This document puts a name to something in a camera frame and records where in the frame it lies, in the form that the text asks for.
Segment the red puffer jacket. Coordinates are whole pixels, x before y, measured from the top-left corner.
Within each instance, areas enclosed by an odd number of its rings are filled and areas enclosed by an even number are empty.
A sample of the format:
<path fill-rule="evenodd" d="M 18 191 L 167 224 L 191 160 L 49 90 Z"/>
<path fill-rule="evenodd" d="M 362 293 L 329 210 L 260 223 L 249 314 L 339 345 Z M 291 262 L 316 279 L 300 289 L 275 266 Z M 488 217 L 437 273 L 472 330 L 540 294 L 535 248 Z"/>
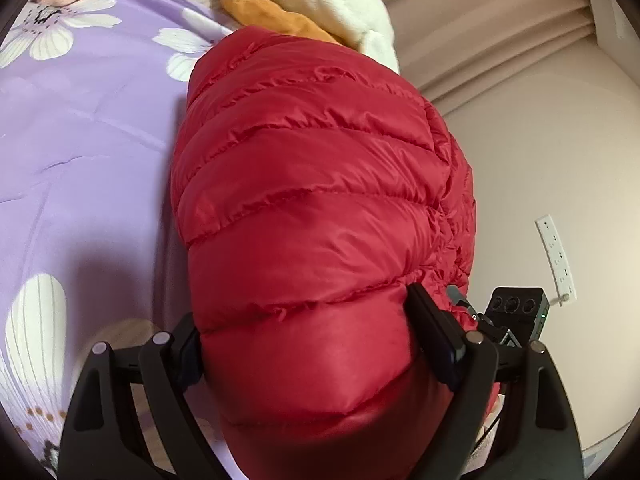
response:
<path fill-rule="evenodd" d="M 449 390 L 412 340 L 407 288 L 451 304 L 473 175 L 404 78 L 327 42 L 245 27 L 195 65 L 170 196 L 205 377 L 252 479 L 403 479 Z"/>

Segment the white power strip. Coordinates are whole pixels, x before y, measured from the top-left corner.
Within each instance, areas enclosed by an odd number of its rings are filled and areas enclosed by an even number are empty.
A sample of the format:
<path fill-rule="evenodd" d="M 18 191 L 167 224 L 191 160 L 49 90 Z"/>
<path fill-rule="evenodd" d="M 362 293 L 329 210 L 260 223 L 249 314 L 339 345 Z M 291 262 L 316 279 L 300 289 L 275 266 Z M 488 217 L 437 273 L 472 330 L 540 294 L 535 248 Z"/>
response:
<path fill-rule="evenodd" d="M 577 299 L 577 289 L 560 234 L 550 214 L 537 219 L 536 228 L 552 273 L 556 293 L 553 303 L 560 306 L 570 304 Z"/>

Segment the beige curtain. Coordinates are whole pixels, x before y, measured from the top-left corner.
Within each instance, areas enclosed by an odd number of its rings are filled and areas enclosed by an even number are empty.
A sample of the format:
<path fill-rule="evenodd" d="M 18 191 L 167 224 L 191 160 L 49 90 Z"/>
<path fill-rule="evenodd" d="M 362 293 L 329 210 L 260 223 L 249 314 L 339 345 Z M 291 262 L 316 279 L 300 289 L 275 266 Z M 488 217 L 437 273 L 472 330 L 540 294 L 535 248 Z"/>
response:
<path fill-rule="evenodd" d="M 589 0 L 383 0 L 401 75 L 442 113 L 596 32 Z"/>

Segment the orange folded garment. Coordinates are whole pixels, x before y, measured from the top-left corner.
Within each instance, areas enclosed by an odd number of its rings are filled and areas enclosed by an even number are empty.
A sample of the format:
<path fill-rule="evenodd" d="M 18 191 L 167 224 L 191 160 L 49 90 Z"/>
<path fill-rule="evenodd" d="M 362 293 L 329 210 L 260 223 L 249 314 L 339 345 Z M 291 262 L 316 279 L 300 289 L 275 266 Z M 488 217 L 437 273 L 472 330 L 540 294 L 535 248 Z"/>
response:
<path fill-rule="evenodd" d="M 272 0 L 220 0 L 222 8 L 243 26 L 259 26 L 288 36 L 343 44 L 304 14 L 287 11 Z"/>

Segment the purple floral bed sheet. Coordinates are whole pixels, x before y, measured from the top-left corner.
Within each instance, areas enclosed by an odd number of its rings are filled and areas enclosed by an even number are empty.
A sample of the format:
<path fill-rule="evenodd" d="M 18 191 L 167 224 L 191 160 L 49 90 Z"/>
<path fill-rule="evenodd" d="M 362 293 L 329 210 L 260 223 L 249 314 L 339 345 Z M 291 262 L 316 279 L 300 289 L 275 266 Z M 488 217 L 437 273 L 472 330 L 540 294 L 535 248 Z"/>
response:
<path fill-rule="evenodd" d="M 1 47 L 1 403 L 48 478 L 92 346 L 189 311 L 168 172 L 193 67 L 231 21 L 190 0 L 24 6 Z"/>

